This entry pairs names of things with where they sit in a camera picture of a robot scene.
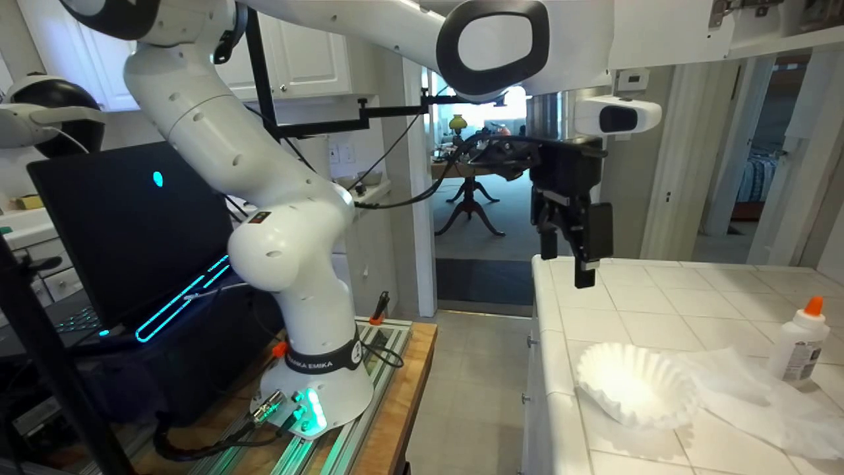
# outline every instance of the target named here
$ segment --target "green led light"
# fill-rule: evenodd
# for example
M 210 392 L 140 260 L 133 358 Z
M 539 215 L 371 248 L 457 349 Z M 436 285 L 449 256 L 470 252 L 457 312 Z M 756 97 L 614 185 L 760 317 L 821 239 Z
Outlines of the green led light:
M 316 390 L 308 390 L 308 407 L 312 407 L 312 420 L 308 420 L 312 427 L 307 433 L 321 433 L 326 427 L 326 423 L 325 423 L 325 411 L 321 411 Z
M 293 401 L 301 404 L 293 411 L 293 420 L 296 420 L 301 436 L 312 437 L 312 436 L 316 436 L 316 433 L 321 433 L 326 427 L 325 411 L 321 411 L 321 404 L 318 404 L 318 392 L 314 387 L 307 387 L 307 390 L 296 392 Z

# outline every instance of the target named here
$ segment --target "white countertop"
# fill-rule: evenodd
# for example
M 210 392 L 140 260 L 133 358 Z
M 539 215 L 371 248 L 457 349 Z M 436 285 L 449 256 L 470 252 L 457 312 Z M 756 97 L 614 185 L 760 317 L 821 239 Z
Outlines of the white countertop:
M 783 453 L 700 411 L 688 429 L 634 429 L 580 397 L 572 361 L 594 343 L 655 350 L 733 346 L 764 358 L 780 322 L 825 296 L 833 328 L 812 397 L 844 415 L 844 287 L 812 268 L 603 259 L 599 285 L 572 285 L 572 259 L 533 260 L 555 471 L 595 475 L 841 475 L 844 462 Z

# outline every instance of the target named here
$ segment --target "doorway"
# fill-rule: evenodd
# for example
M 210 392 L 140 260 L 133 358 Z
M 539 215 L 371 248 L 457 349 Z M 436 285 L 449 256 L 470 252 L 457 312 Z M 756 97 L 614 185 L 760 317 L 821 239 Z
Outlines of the doorway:
M 773 176 L 785 155 L 785 128 L 806 74 L 809 53 L 750 60 L 738 87 L 721 176 L 709 190 L 694 260 L 744 263 L 750 259 Z
M 450 95 L 440 77 L 429 89 Z M 436 106 L 427 122 L 429 168 L 440 176 L 457 143 L 486 134 L 523 134 L 525 89 L 511 87 L 486 106 Z M 440 308 L 531 313 L 531 256 L 539 235 L 531 225 L 531 176 L 489 171 L 493 153 L 458 159 L 429 197 L 436 227 L 436 273 Z

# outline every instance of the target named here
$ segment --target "plastic bottle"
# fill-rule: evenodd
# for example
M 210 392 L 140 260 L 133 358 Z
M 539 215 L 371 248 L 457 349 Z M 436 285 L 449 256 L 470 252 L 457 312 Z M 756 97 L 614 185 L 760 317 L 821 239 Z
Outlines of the plastic bottle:
M 812 296 L 805 308 L 795 312 L 791 322 L 783 322 L 767 372 L 788 382 L 809 379 L 825 338 L 822 296 Z

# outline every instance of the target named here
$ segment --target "cabinet door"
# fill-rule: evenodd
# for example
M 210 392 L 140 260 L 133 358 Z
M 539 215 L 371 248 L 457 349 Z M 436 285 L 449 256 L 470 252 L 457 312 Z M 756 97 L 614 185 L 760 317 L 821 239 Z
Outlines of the cabinet door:
M 722 60 L 733 15 L 709 28 L 711 0 L 614 0 L 610 68 Z
M 276 45 L 280 97 L 369 91 L 366 45 L 284 20 L 276 24 Z
M 138 107 L 123 83 L 123 64 L 134 41 L 82 25 L 55 0 L 19 0 L 19 8 L 47 74 L 84 87 L 103 111 Z

